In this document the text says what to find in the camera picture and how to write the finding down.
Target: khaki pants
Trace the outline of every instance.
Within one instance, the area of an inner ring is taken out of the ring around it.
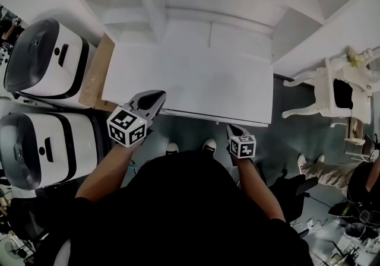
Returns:
[[[344,164],[342,166],[326,165],[320,162],[316,164],[307,163],[302,167],[302,174],[306,175],[306,179],[314,176],[318,177],[319,183],[333,186],[347,197],[348,184],[357,165],[358,163]]]

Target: leg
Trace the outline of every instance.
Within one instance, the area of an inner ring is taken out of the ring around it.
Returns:
[[[314,79],[319,75],[320,75],[320,73],[317,71],[305,72],[305,73],[300,74],[298,76],[298,78],[292,82],[284,80],[284,86],[285,87],[295,87],[295,86],[298,86],[299,84],[303,83],[305,80]]]
[[[347,188],[353,173],[353,166],[332,166],[318,162],[316,164],[304,164],[300,171],[306,178],[318,177],[319,183],[337,188],[347,197]]]
[[[290,115],[314,115],[319,113],[317,105],[314,103],[311,106],[303,107],[301,109],[294,109],[289,111],[284,111],[282,113],[283,118],[288,118]]]

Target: floor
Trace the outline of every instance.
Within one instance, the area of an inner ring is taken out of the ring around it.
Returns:
[[[374,96],[376,103],[379,96]],[[314,162],[320,154],[325,155],[326,164],[351,163],[350,157],[344,153],[346,127],[337,125],[330,128],[330,118],[320,114],[311,116],[281,117],[285,110],[306,107],[315,102],[314,87],[301,84],[296,87],[284,87],[283,79],[275,77],[272,123],[268,128],[247,127],[248,131],[256,137],[255,162],[262,164],[268,185],[272,185],[286,168],[288,177],[299,174],[297,158],[300,153],[310,162]],[[379,126],[380,110],[375,108],[375,126]],[[133,159],[137,170],[146,161],[165,154],[166,146],[174,141],[180,151],[198,149],[204,140],[214,138],[217,143],[214,158],[218,160],[231,174],[236,182],[239,180],[237,168],[232,167],[227,153],[226,124],[216,124],[212,121],[184,118],[179,116],[159,115],[153,124],[154,132],[146,139],[141,148],[134,154]],[[365,126],[365,133],[373,137],[373,124]],[[134,177],[133,168],[129,168],[123,185]],[[329,206],[344,200],[343,195],[330,186],[317,185],[308,191],[310,195]],[[330,216],[330,208],[311,198],[305,198],[303,213],[292,224],[297,232],[306,229],[306,223],[312,219],[315,227],[305,237],[309,244],[311,257],[315,265],[326,260],[334,247],[330,241],[336,243],[344,235],[344,228],[339,226],[339,219]]]
[[[282,82],[281,78],[274,79],[272,124],[268,128],[247,127],[256,137],[255,162],[262,163],[268,184],[271,185],[281,175],[283,168],[288,169],[289,176],[299,174],[297,158],[300,153],[311,162],[323,153],[328,164],[348,163],[350,158],[344,153],[345,126],[330,128],[330,118],[320,114],[296,115],[287,119],[281,117],[284,110],[306,107],[315,101],[312,86],[302,84],[290,88],[284,87]],[[170,141],[177,143],[180,151],[186,151],[198,149],[204,140],[214,138],[217,143],[214,158],[238,181],[237,170],[232,167],[226,151],[225,123],[217,125],[212,121],[159,115],[154,121],[153,129],[154,132],[133,157],[137,169],[146,161],[164,155]],[[133,176],[133,170],[129,170],[123,184],[126,185]]]

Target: cable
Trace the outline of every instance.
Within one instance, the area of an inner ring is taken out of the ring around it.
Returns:
[[[301,228],[298,230],[298,233],[300,233],[300,231],[302,230],[302,226],[303,226],[303,224],[302,224],[302,223],[295,224],[295,225],[292,226],[292,228],[294,228],[294,227],[297,226],[297,225],[301,225]]]
[[[313,200],[317,201],[317,202],[320,202],[321,204],[324,204],[326,205],[328,208],[331,208],[331,206],[329,206],[328,204],[326,204],[325,202],[321,202],[320,200],[312,197],[309,193],[305,192],[305,197],[309,197],[309,198],[312,198]]]
[[[329,224],[335,224],[335,225],[338,225],[338,226],[340,226],[340,227],[343,227],[343,228],[345,228],[346,227],[346,225],[343,225],[343,224],[338,224],[338,223],[336,223],[336,222],[334,222],[334,221],[329,221],[326,225],[324,225],[322,228],[320,228],[320,229],[318,229],[318,230],[313,230],[313,231],[321,231],[321,230],[324,230]]]
[[[326,218],[326,219],[324,220],[323,224],[322,224],[322,221],[321,221],[321,220],[316,221],[315,224],[311,226],[311,228],[313,228],[315,225],[317,225],[318,222],[321,223],[321,227],[324,227],[324,226],[327,224],[328,219]]]

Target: wooden board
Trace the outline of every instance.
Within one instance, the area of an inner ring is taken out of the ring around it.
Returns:
[[[110,112],[118,106],[115,103],[102,100],[103,87],[114,47],[115,44],[110,37],[104,35],[85,76],[84,87],[79,97],[79,102],[82,105]]]

